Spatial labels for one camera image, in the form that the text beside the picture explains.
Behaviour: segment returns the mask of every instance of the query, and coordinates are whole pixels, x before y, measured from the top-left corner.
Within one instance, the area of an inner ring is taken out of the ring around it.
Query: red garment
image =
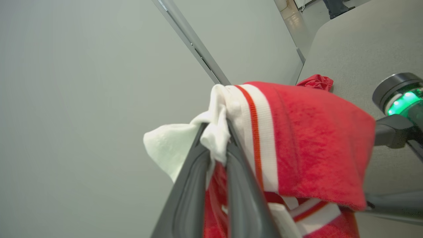
[[[323,89],[325,91],[330,91],[332,85],[332,79],[321,75],[313,75],[297,84],[297,86],[303,86],[312,89]]]
[[[332,80],[312,78],[313,87],[330,90]],[[235,129],[267,201],[286,205],[303,237],[359,237],[350,209],[366,207],[362,185],[375,120],[322,90],[263,82],[228,87],[242,108],[237,118],[228,109],[228,117],[242,121]],[[225,169],[217,164],[206,193],[205,238],[227,237],[226,197]]]

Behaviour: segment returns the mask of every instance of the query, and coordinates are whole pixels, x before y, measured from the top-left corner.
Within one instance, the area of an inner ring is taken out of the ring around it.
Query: dark pants
[[[323,0],[323,1],[326,4],[326,8],[329,10],[329,16],[331,19],[348,11],[347,6],[343,4],[342,0]]]

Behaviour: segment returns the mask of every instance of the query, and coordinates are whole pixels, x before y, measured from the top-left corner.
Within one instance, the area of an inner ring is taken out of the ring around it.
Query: black shoe
[[[340,16],[340,15],[342,15],[342,14],[344,14],[345,12],[343,12],[343,13],[341,13],[341,14],[339,14],[339,15],[336,15],[336,16],[330,16],[330,19],[332,20],[332,19],[334,19],[335,17],[337,17],[337,16]]]

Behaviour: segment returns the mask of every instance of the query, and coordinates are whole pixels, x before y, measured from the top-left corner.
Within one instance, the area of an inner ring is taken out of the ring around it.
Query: white wall
[[[232,84],[294,85],[302,68],[273,0],[173,0]]]
[[[171,180],[143,134],[213,83],[151,0],[0,2],[0,237],[148,237]]]

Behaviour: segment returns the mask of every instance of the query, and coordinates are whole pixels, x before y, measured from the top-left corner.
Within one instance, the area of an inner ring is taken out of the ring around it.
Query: red stripe
[[[317,212],[322,207],[324,207],[328,202],[320,201],[318,204],[314,205],[312,208],[308,209],[307,211],[303,212],[302,214],[299,214],[298,216],[294,217],[294,222],[298,222],[303,220],[304,218],[309,217],[311,214]]]
[[[248,106],[250,107],[251,129],[253,131],[253,147],[254,147],[254,163],[255,163],[255,176],[261,189],[263,189],[263,175],[261,170],[261,157],[260,157],[260,136],[258,133],[258,116],[255,104],[250,94],[239,85],[235,85],[247,99]]]

